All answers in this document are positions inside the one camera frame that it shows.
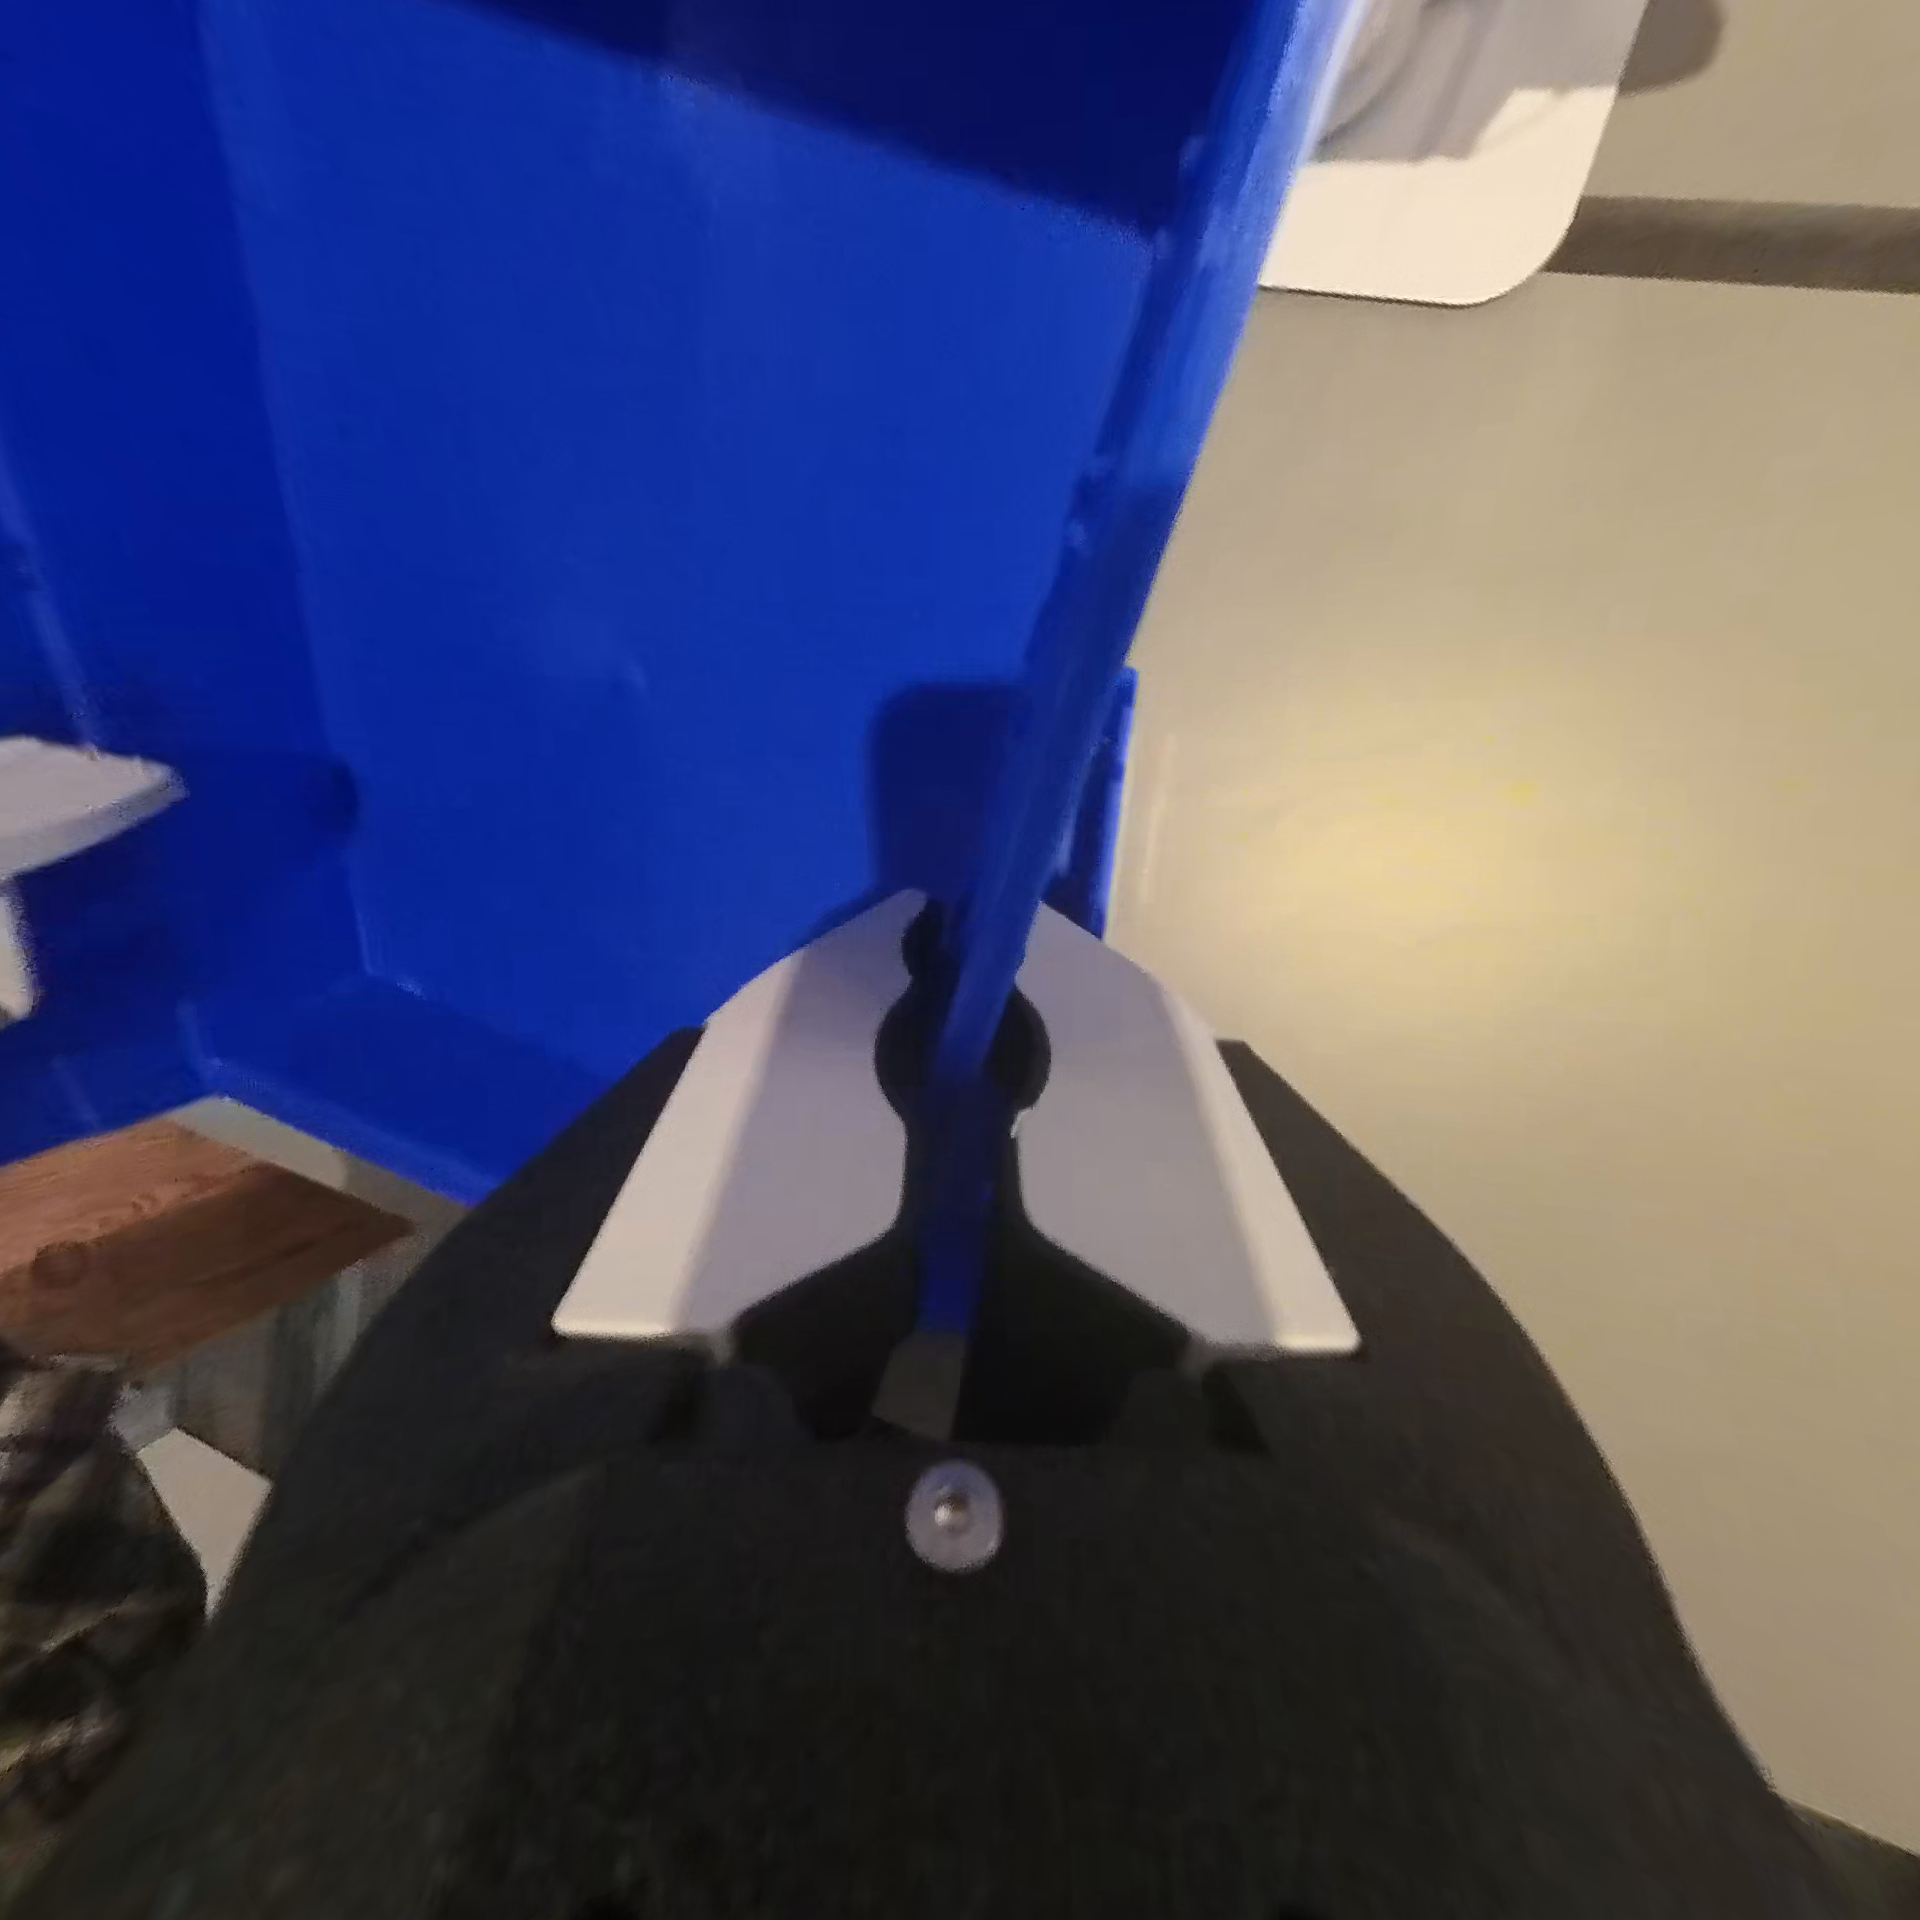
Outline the wooden pillar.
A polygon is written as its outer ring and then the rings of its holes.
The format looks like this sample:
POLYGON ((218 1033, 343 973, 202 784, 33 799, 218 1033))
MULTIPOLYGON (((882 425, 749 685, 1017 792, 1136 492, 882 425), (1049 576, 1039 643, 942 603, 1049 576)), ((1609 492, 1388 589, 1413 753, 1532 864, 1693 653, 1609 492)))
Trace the wooden pillar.
POLYGON ((144 1120, 4 1164, 4 1348, 151 1374, 412 1232, 366 1198, 144 1120))

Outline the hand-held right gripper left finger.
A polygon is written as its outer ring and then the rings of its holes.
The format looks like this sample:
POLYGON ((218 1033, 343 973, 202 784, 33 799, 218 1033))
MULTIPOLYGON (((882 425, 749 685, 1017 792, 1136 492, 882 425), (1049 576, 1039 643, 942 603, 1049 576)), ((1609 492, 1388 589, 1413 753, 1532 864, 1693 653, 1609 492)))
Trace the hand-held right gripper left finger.
POLYGON ((904 887, 738 987, 701 1025, 552 1310, 567 1339, 789 1341, 793 1364, 883 1364, 916 1319, 900 1235, 907 1129, 878 1039, 905 995, 904 887))

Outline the blue plastic bin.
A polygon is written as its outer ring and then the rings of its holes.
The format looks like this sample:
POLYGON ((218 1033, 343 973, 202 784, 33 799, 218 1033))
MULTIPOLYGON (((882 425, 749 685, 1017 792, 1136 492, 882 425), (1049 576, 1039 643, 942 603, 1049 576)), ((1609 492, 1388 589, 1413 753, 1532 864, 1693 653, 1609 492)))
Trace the blue plastic bin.
POLYGON ((917 889, 986 1019, 1341 4, 4 4, 4 1160, 224 1095, 473 1201, 917 889))

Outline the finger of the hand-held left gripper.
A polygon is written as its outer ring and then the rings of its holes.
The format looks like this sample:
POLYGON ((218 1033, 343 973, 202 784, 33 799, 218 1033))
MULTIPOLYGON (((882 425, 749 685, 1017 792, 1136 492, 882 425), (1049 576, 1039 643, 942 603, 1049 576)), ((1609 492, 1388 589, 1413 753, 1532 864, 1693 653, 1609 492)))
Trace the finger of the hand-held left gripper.
POLYGON ((186 798, 153 759, 35 735, 2 740, 2 1021, 33 1013, 37 979, 23 875, 91 852, 186 798))

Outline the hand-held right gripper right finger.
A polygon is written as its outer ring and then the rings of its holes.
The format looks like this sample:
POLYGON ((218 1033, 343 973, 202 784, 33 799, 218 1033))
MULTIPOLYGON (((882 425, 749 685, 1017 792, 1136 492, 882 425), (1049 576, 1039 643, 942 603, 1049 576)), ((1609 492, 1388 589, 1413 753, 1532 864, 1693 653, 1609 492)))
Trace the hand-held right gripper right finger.
POLYGON ((1037 1233, 1202 1352, 1354 1356, 1356 1321, 1211 1025, 1049 905, 1017 990, 1047 1049, 1015 1124, 1037 1233))

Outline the person's plaid shirt torso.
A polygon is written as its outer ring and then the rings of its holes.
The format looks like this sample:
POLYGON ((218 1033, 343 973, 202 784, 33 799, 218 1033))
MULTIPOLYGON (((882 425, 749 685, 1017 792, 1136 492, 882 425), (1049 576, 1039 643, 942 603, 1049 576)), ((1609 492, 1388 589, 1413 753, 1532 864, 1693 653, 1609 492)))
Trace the person's plaid shirt torso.
POLYGON ((4 1849, 57 1831, 195 1646, 202 1564, 116 1427, 117 1374, 2 1357, 4 1849))

